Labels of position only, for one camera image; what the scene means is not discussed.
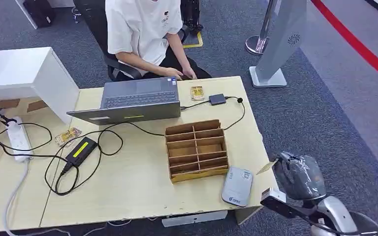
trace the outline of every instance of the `light wood table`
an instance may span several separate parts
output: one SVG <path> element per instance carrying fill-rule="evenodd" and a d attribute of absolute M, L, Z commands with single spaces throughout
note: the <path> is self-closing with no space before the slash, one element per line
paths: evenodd
<path fill-rule="evenodd" d="M 21 99 L 17 108 L 6 109 L 8 117 L 20 116 L 23 122 L 36 122 L 49 128 L 53 136 L 68 129 L 50 108 L 26 113 L 27 105 L 39 100 L 38 98 Z M 31 146 L 36 147 L 49 139 L 46 130 L 32 125 L 25 126 Z M 0 135 L 0 140 L 9 145 L 8 134 Z M 58 146 L 54 141 L 34 151 L 34 154 L 55 154 Z M 47 158 L 35 158 L 30 161 L 30 170 L 23 185 L 18 191 L 8 214 L 9 227 L 12 230 L 38 228 L 47 202 L 49 188 L 44 182 L 44 172 L 49 163 Z M 49 170 L 48 179 L 54 177 L 56 168 Z M 9 195 L 21 179 L 24 164 L 15 161 L 14 157 L 5 154 L 0 147 L 0 231 L 3 231 L 2 216 Z"/>
<path fill-rule="evenodd" d="M 268 163 L 254 116 L 240 77 L 178 82 L 182 106 L 196 102 L 190 99 L 190 87 L 203 86 L 206 99 L 209 95 L 223 93 L 244 100 L 245 117 L 225 131 L 229 163 L 232 166 L 256 173 Z M 97 109 L 103 88 L 81 89 L 76 110 Z M 165 128 L 177 124 L 219 119 L 227 127 L 241 117 L 242 106 L 236 99 L 226 104 L 203 104 L 182 111 L 181 117 L 137 122 L 141 128 L 164 134 Z M 71 127 L 84 133 L 104 128 L 74 118 Z M 269 187 L 278 189 L 273 171 L 254 176 L 250 204 L 239 208 L 221 199 L 224 175 L 187 180 L 173 184 L 170 181 L 164 137 L 146 134 L 139 129 L 121 124 L 112 128 L 124 139 L 122 150 L 114 156 L 102 156 L 95 175 L 87 183 L 66 196 L 50 193 L 41 227 L 74 225 L 92 222 L 180 215 L 218 210 L 236 210 L 238 224 L 257 212 L 261 193 Z M 88 137 L 97 140 L 97 134 Z M 121 142 L 113 134 L 104 134 L 101 146 L 113 152 Z M 79 181 L 89 176 L 96 166 L 99 151 L 95 150 L 80 166 Z M 57 175 L 64 166 L 60 162 Z M 60 190 L 71 186 L 74 170 L 67 173 Z"/>

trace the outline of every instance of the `table leg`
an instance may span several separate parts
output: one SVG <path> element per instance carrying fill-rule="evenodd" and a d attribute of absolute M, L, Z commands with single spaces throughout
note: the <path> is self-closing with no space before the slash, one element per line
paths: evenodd
<path fill-rule="evenodd" d="M 243 224 L 246 220 L 250 219 L 250 217 L 252 217 L 254 214 L 256 214 L 256 212 L 258 212 L 262 208 L 263 206 L 257 206 L 235 210 L 235 218 L 237 219 L 237 224 Z"/>

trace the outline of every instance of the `chair armrest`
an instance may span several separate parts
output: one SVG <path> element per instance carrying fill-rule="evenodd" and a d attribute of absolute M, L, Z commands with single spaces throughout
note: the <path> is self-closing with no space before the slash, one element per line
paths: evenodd
<path fill-rule="evenodd" d="M 180 40 L 183 43 L 190 34 L 189 27 L 186 26 L 186 25 L 183 25 L 182 28 L 180 29 L 180 31 L 178 32 L 178 34 L 179 34 L 179 37 L 181 38 Z"/>
<path fill-rule="evenodd" d="M 103 55 L 103 59 L 105 60 L 105 63 L 108 66 L 111 66 L 111 67 L 113 67 L 115 69 L 118 69 L 118 70 L 120 70 L 122 72 L 125 72 L 128 75 L 132 76 L 136 80 L 139 80 L 139 79 L 142 78 L 140 72 L 137 69 L 135 69 L 135 68 L 133 68 L 133 67 L 131 67 L 129 65 L 122 64 L 119 61 L 114 60 L 114 59 L 110 59 L 106 55 Z"/>

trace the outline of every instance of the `floor stripe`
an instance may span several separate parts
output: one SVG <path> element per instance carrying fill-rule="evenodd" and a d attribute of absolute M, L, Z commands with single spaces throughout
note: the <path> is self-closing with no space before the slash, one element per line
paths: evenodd
<path fill-rule="evenodd" d="M 196 35 L 198 38 L 198 43 L 197 44 L 188 44 L 188 45 L 183 45 L 183 48 L 197 48 L 197 47 L 202 47 L 203 46 L 203 40 L 201 36 L 201 32 L 198 32 Z"/>
<path fill-rule="evenodd" d="M 315 7 L 323 14 L 327 21 L 337 30 L 337 32 L 378 71 L 378 57 L 373 54 L 356 36 L 354 36 L 344 25 L 334 16 L 334 14 L 321 2 L 321 0 L 311 0 Z"/>

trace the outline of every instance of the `white cable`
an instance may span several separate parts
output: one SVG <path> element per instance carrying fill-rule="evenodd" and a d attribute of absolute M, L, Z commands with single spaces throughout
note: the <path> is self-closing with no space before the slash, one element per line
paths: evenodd
<path fill-rule="evenodd" d="M 123 223 L 123 224 L 119 224 L 119 225 L 116 225 L 116 224 L 113 224 L 113 223 L 111 223 L 111 222 L 107 222 L 108 224 L 110 224 L 110 225 L 112 225 L 112 226 L 115 226 L 115 227 L 118 227 L 118 226 L 123 226 L 123 225 L 126 225 L 126 224 L 129 224 L 129 223 L 131 223 L 131 220 L 128 220 L 127 222 L 125 222 L 125 223 Z"/>
<path fill-rule="evenodd" d="M 103 230 L 103 229 L 106 229 L 106 224 L 105 224 L 104 227 L 93 229 L 93 230 L 87 232 L 86 234 L 84 234 L 83 236 L 87 236 L 87 235 L 89 235 L 89 234 L 92 233 L 92 232 L 95 232 L 95 231 L 98 231 L 98 230 Z"/>
<path fill-rule="evenodd" d="M 30 160 L 24 161 L 24 164 L 25 164 L 24 174 L 23 174 L 22 178 L 19 180 L 19 182 L 17 183 L 17 186 L 15 187 L 14 191 L 12 191 L 12 193 L 11 193 L 9 199 L 8 199 L 8 202 L 6 203 L 5 210 L 3 212 L 3 227 L 5 228 L 6 233 L 10 236 L 20 236 L 20 235 L 13 234 L 11 232 L 11 230 L 9 230 L 7 215 L 8 215 L 9 206 L 11 205 L 12 200 L 14 199 L 15 195 L 17 194 L 18 189 L 21 187 L 21 184 L 24 182 L 25 178 L 27 177 L 29 163 L 30 163 Z M 45 231 L 42 231 L 42 232 L 39 232 L 39 233 L 31 233 L 31 234 L 27 234 L 27 235 L 23 235 L 23 236 L 41 235 L 41 234 L 45 234 L 45 233 L 48 233 L 48 232 L 51 232 L 51 231 L 59 231 L 59 232 L 62 232 L 62 233 L 65 233 L 65 234 L 68 234 L 69 236 L 71 236 L 69 232 L 63 231 L 63 230 L 60 230 L 60 229 L 49 229 L 49 230 L 45 230 Z"/>

